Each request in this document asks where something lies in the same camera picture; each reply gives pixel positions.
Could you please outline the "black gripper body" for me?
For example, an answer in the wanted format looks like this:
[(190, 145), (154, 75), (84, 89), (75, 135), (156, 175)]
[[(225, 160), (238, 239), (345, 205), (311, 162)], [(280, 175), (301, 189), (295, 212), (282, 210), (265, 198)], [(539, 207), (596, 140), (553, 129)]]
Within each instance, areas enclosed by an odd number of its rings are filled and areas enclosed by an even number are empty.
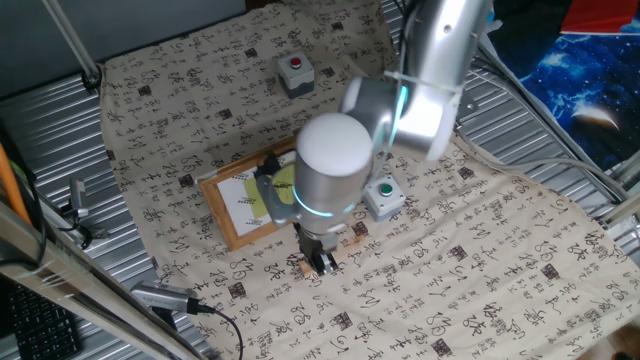
[(335, 232), (314, 233), (300, 224), (295, 224), (294, 228), (299, 240), (299, 250), (307, 258), (316, 254), (330, 254), (338, 247), (339, 240)]

